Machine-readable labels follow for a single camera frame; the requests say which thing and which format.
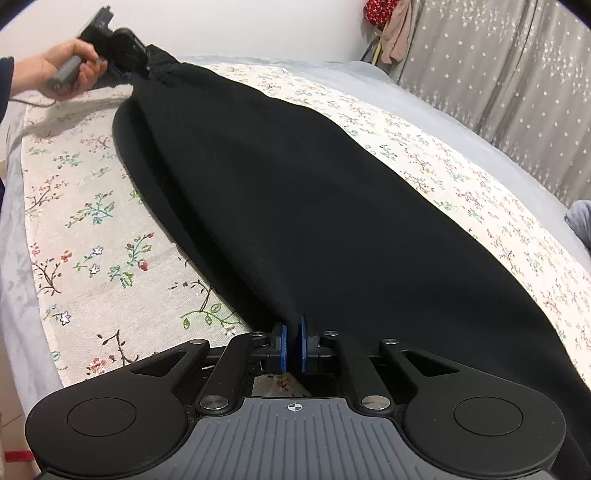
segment floor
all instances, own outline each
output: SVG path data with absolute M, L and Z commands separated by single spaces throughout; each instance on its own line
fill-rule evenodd
M 14 389 L 3 340 L 0 340 L 0 413 L 3 450 L 28 450 L 24 432 L 25 416 Z M 30 463 L 7 463 L 4 465 L 2 480 L 31 480 L 37 472 L 37 466 Z

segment black garment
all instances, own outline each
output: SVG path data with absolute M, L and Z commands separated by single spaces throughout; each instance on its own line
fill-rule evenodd
M 10 98 L 10 88 L 12 86 L 12 72 L 14 71 L 14 59 L 8 57 L 0 59 L 0 122 L 4 119 L 8 99 Z M 0 205 L 4 198 L 4 184 L 0 180 Z
M 386 337 L 551 397 L 591 478 L 591 394 L 483 246 L 323 115 L 188 64 L 134 80 L 115 141 L 169 233 L 253 328 Z

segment curtain with white stars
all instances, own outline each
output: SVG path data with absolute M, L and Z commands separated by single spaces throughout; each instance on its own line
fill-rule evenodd
M 545 0 L 413 7 L 410 46 L 392 79 L 499 148 L 565 205 L 591 199 L 587 26 Z

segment hanging clothes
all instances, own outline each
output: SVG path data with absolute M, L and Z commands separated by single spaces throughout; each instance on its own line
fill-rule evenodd
M 400 0 L 392 11 L 379 41 L 382 47 L 381 60 L 384 63 L 401 61 L 406 55 L 412 14 L 411 0 Z
M 363 7 L 365 19 L 383 30 L 399 0 L 369 0 Z

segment red floral cloth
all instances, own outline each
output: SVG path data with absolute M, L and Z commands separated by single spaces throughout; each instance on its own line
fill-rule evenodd
M 365 19 L 383 30 L 398 0 L 369 0 L 364 8 Z

